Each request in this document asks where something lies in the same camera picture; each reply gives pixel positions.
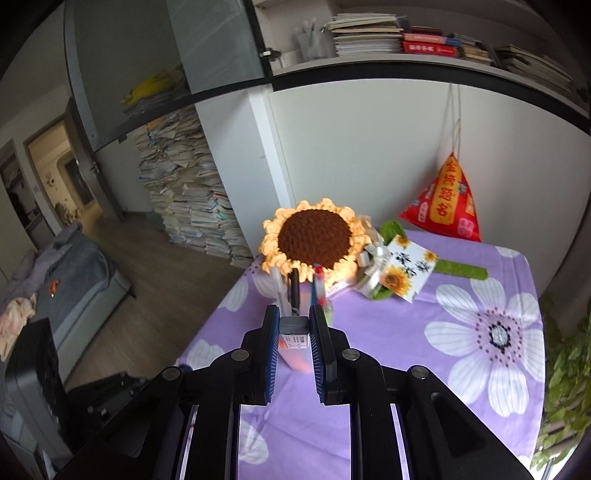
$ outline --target table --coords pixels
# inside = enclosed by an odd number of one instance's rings
[[[440,258],[488,269],[485,281],[434,273],[410,304],[348,291],[334,327],[382,365],[431,369],[524,463],[535,448],[544,399],[544,339],[527,260],[510,249],[409,232]],[[258,328],[272,283],[257,259],[178,359],[192,368],[240,347]],[[313,374],[281,359],[267,407],[242,407],[239,478],[350,477],[349,409],[319,403]]]

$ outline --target gray blanket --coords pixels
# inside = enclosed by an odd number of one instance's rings
[[[96,293],[109,286],[116,270],[114,262],[82,233],[72,235],[67,245],[71,248],[49,270],[37,294],[34,320],[49,318],[54,335],[68,317],[77,318]],[[51,297],[49,289],[54,280],[60,283]],[[61,342],[58,338],[54,340],[56,346]]]
[[[75,222],[58,233],[38,254],[34,250],[27,252],[10,282],[0,291],[0,313],[4,312],[12,300],[28,299],[41,288],[47,273],[72,247],[69,245],[72,236],[81,230],[82,224]]]

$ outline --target cabinet door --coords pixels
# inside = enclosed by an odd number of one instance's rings
[[[64,43],[95,152],[161,115],[271,78],[251,0],[66,0]]]
[[[270,77],[268,62],[261,61],[264,47],[251,0],[166,4],[191,93],[215,90],[213,96]]]

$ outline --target crocheted sunflower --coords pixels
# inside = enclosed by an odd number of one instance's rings
[[[316,205],[304,200],[296,208],[277,209],[263,228],[265,238],[259,250],[265,255],[264,271],[278,267],[288,275],[297,269],[300,282],[312,281],[313,266],[318,264],[323,267],[326,288],[352,278],[357,254],[371,243],[354,211],[337,207],[330,199]]]

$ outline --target sunflower card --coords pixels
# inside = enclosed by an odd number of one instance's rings
[[[437,263],[437,254],[397,235],[389,243],[392,253],[379,282],[396,295],[412,303]]]

